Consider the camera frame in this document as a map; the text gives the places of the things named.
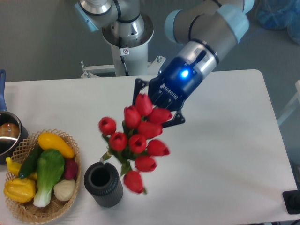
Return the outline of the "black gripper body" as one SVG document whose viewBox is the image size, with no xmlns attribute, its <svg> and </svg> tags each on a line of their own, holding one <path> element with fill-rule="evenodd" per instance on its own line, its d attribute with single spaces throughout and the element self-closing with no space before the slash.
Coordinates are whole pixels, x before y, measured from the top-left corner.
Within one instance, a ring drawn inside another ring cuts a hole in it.
<svg viewBox="0 0 300 225">
<path fill-rule="evenodd" d="M 148 96 L 159 108 L 169 111 L 180 110 L 185 100 L 203 81 L 203 74 L 194 69 L 203 56 L 198 56 L 192 64 L 175 57 L 164 71 L 149 82 Z"/>
</svg>

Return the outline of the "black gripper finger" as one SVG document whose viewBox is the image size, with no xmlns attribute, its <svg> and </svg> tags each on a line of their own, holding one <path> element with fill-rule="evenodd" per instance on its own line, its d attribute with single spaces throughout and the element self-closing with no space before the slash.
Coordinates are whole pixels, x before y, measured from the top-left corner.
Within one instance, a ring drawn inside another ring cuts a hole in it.
<svg viewBox="0 0 300 225">
<path fill-rule="evenodd" d="M 149 85 L 149 81 L 145 81 L 140 78 L 135 79 L 132 105 L 135 105 L 136 98 L 137 98 L 138 94 L 140 93 L 140 91 L 142 89 L 146 88 L 148 85 Z"/>
<path fill-rule="evenodd" d="M 170 121 L 163 123 L 162 127 L 168 128 L 168 127 L 172 127 L 172 126 L 176 126 L 176 125 L 180 125 L 180 124 L 184 124 L 184 123 L 185 123 L 185 117 L 183 116 L 182 111 L 177 110 L 176 113 L 174 114 L 173 118 Z"/>
</svg>

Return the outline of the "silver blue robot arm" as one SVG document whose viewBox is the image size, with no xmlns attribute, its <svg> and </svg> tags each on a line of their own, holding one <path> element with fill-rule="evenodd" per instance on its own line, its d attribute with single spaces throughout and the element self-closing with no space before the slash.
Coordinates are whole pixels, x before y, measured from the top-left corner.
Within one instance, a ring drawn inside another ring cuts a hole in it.
<svg viewBox="0 0 300 225">
<path fill-rule="evenodd" d="M 102 32 L 117 76 L 155 75 L 149 81 L 137 78 L 134 96 L 148 88 L 155 106 L 175 113 L 162 125 L 170 127 L 185 122 L 181 114 L 185 100 L 245 35 L 246 13 L 253 4 L 251 0 L 206 0 L 189 10 L 171 12 L 165 34 L 183 48 L 163 70 L 162 60 L 148 63 L 154 26 L 138 0 L 79 0 L 75 11 L 90 31 Z"/>
</svg>

